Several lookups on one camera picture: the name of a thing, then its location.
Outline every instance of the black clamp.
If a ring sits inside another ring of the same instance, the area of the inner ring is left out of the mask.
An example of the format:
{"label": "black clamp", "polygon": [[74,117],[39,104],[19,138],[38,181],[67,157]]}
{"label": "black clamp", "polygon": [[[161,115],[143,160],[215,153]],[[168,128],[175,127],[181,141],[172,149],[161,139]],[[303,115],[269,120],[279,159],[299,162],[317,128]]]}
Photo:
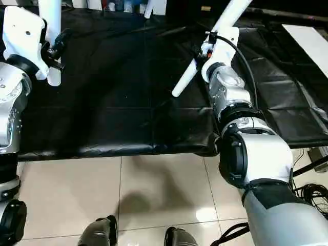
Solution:
{"label": "black clamp", "polygon": [[243,187],[245,189],[243,195],[241,196],[241,203],[244,206],[244,201],[246,198],[246,195],[248,194],[249,191],[252,191],[258,187],[261,186],[272,186],[272,185],[280,185],[280,186],[290,186],[289,183],[278,180],[278,179],[255,179],[249,182],[246,186]]}
{"label": "black clamp", "polygon": [[61,71],[64,70],[65,66],[56,60],[58,60],[66,50],[68,40],[71,36],[72,31],[70,29],[65,29],[55,39],[55,43],[52,47],[50,46],[49,42],[44,42],[41,49],[41,57],[49,67],[54,67]]}
{"label": "black clamp", "polygon": [[217,32],[206,32],[209,35],[209,44],[215,44],[217,40]]}

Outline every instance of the black fabric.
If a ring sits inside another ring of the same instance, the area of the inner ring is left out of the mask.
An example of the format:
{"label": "black fabric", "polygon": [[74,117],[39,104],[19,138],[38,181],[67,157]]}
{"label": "black fabric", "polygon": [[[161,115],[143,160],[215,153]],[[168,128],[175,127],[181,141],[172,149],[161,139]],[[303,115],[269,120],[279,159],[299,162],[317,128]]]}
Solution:
{"label": "black fabric", "polygon": [[280,180],[256,179],[251,181],[242,196],[242,203],[244,203],[248,191],[253,192],[254,196],[266,209],[284,203],[302,203],[309,205],[304,200],[295,196],[288,183],[284,183]]}
{"label": "black fabric", "polygon": [[163,24],[135,14],[64,11],[62,29],[74,34],[62,57],[61,85],[33,83],[20,160],[216,155],[216,123],[202,79],[180,98],[171,96],[191,59],[188,49],[156,39],[157,29],[120,35]]}
{"label": "black fabric", "polygon": [[[216,155],[217,122],[200,74],[179,98],[171,96],[191,48],[205,38],[204,29],[156,35],[181,25],[165,17],[145,22],[136,14],[65,9],[62,29],[74,34],[62,58],[61,86],[33,83],[19,159]],[[237,25],[269,125],[292,148],[328,145],[328,79],[279,25],[242,19]],[[131,32],[140,28],[147,30]],[[243,76],[237,59],[233,67]]]}
{"label": "black fabric", "polygon": [[16,153],[0,155],[0,183],[6,183],[16,178],[17,165]]}
{"label": "black fabric", "polygon": [[240,29],[260,109],[291,148],[328,142],[328,78],[280,23]]}

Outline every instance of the black plastic sheet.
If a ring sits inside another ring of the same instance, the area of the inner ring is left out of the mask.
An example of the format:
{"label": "black plastic sheet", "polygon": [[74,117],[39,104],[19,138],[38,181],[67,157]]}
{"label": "black plastic sheet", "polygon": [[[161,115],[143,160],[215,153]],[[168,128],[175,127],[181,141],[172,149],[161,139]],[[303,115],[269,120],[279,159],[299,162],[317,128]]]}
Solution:
{"label": "black plastic sheet", "polygon": [[[292,148],[328,145],[328,79],[279,25],[254,23],[239,22],[238,45],[269,125]],[[65,10],[62,26],[74,31],[62,58],[66,69],[59,87],[33,83],[20,160],[216,155],[219,134],[201,76],[179,98],[171,96],[204,33],[159,37],[163,24],[159,17],[145,23],[135,14]],[[233,67],[243,76],[236,58]]]}

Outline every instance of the beige floor tile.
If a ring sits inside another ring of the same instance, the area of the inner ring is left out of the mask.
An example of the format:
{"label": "beige floor tile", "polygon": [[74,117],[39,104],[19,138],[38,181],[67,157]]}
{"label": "beige floor tile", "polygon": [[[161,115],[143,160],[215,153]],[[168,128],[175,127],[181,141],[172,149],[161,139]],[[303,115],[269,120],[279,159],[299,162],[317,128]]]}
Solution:
{"label": "beige floor tile", "polygon": [[115,213],[120,157],[29,162],[20,200],[27,205],[25,239],[81,234]]}
{"label": "beige floor tile", "polygon": [[79,236],[51,237],[20,241],[17,246],[76,246]]}
{"label": "beige floor tile", "polygon": [[[308,149],[304,149],[304,156],[299,159],[299,161],[295,164],[295,170],[298,170],[302,167],[305,167],[306,165],[311,163],[311,159],[308,155]],[[323,185],[328,188],[328,172],[326,173],[317,173],[314,171],[314,169],[301,174],[294,178],[295,184],[297,187],[301,187],[307,183],[316,183]]]}
{"label": "beige floor tile", "polygon": [[18,175],[19,177],[22,176],[25,165],[26,165],[26,162],[19,162],[19,163],[18,163],[18,165],[17,165],[17,175]]}
{"label": "beige floor tile", "polygon": [[219,220],[247,218],[238,190],[228,184],[218,171],[219,156],[204,159]]}
{"label": "beige floor tile", "polygon": [[[198,242],[198,245],[209,246],[220,236],[219,223],[205,222],[176,226],[185,229]],[[163,246],[168,227],[122,231],[119,233],[118,246]]]}
{"label": "beige floor tile", "polygon": [[120,230],[214,220],[217,216],[201,157],[122,158]]}
{"label": "beige floor tile", "polygon": [[[233,219],[233,220],[220,221],[221,231],[222,233],[224,233],[231,226],[243,222],[247,222],[247,219]],[[222,246],[254,246],[254,242],[251,233],[247,232],[244,235],[241,235],[235,239],[232,239],[231,241],[224,243]]]}

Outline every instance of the white cylinder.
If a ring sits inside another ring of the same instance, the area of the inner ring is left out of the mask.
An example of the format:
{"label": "white cylinder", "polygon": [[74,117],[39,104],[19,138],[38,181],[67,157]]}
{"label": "white cylinder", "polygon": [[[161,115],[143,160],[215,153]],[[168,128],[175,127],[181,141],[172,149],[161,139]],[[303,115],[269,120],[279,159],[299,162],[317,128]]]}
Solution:
{"label": "white cylinder", "polygon": [[152,12],[153,12],[154,1],[155,0],[148,0],[147,7],[146,7],[146,10],[145,10],[145,15],[144,15],[146,19],[149,19]]}
{"label": "white cylinder", "polygon": [[146,4],[140,4],[139,5],[139,12],[140,12],[140,14],[144,14],[145,13],[145,11],[146,11]]}
{"label": "white cylinder", "polygon": [[53,45],[60,34],[62,0],[39,0],[39,15],[47,22],[46,40]]}
{"label": "white cylinder", "polygon": [[115,12],[115,3],[110,2],[110,3],[108,4],[108,8],[109,8],[110,11]]}
{"label": "white cylinder", "polygon": [[230,0],[228,6],[214,25],[212,32],[217,31],[221,26],[232,27],[252,0]]}
{"label": "white cylinder", "polygon": [[187,87],[187,85],[190,83],[190,81],[193,79],[193,77],[197,73],[197,63],[196,60],[193,59],[189,66],[187,67],[186,71],[180,78],[179,82],[176,84],[172,91],[172,95],[175,97],[178,97],[181,92]]}
{"label": "white cylinder", "polygon": [[[39,15],[47,22],[46,40],[50,45],[54,45],[55,39],[61,31],[62,0],[38,0]],[[48,84],[59,86],[61,83],[61,73],[58,69],[50,68],[48,74]]]}

